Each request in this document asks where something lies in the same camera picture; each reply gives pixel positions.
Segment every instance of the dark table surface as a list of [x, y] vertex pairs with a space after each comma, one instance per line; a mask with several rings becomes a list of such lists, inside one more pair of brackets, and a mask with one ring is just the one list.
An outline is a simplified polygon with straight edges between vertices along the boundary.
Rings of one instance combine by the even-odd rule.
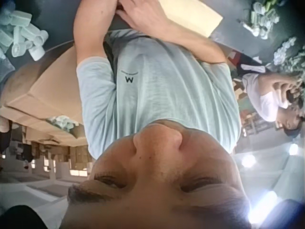
[[[17, 9], [33, 14], [32, 23], [49, 33], [44, 45], [46, 50], [73, 40], [73, 21], [80, 0], [15, 0]], [[238, 50], [250, 57], [260, 56], [264, 63], [271, 62], [274, 51], [291, 36], [297, 36], [296, 45], [290, 51], [294, 55], [305, 43], [304, 25], [290, 4], [277, 8], [281, 19], [269, 34], [268, 40], [254, 37], [242, 27], [239, 20], [248, 20], [252, 0], [202, 0], [221, 14], [224, 19], [211, 35], [214, 41]], [[110, 30], [128, 28], [125, 22], [115, 17]], [[12, 58], [7, 56], [16, 70], [31, 62], [28, 52]]]

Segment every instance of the stack of boxes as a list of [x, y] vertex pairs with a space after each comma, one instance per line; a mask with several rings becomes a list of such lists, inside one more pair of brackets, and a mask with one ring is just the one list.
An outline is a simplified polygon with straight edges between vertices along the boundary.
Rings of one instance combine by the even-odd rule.
[[[58, 162], [83, 170], [91, 162], [81, 115], [76, 76], [76, 52], [67, 44], [23, 66], [8, 79], [0, 99], [1, 116], [23, 126], [23, 143], [33, 155], [51, 153]], [[65, 115], [80, 125], [71, 131], [52, 125], [48, 118]]]

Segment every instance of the nose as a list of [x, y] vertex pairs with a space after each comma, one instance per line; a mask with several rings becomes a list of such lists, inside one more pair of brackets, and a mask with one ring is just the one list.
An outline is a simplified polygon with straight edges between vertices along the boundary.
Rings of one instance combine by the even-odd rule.
[[133, 137], [136, 166], [150, 174], [174, 170], [178, 166], [183, 135], [162, 124], [150, 124]]

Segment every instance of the paper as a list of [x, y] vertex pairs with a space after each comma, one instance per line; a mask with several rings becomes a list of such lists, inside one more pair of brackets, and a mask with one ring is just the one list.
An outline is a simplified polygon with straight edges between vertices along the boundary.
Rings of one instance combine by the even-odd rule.
[[166, 16], [205, 37], [209, 37], [223, 17], [199, 0], [159, 0]]

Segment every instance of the w logo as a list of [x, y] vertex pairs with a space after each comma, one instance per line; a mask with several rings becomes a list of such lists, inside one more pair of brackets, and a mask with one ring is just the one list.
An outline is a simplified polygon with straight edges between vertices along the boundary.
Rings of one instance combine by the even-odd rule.
[[127, 76], [125, 76], [125, 79], [126, 79], [126, 82], [128, 83], [128, 82], [130, 82], [130, 83], [133, 83], [133, 78], [127, 78]]

